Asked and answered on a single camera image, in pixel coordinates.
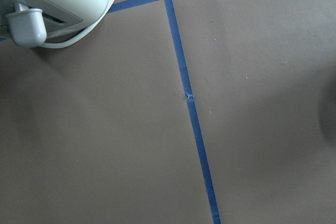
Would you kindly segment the white power plug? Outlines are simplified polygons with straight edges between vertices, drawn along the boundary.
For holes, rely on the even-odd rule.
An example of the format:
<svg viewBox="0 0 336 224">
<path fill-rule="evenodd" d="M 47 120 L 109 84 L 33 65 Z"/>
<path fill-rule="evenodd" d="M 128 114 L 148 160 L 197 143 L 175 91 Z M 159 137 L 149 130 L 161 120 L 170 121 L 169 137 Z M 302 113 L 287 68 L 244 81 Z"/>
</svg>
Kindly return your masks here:
<svg viewBox="0 0 336 224">
<path fill-rule="evenodd" d="M 47 39 L 43 11 L 22 3 L 14 3 L 14 9 L 13 13 L 5 15 L 14 43 L 23 48 L 42 45 Z"/>
</svg>

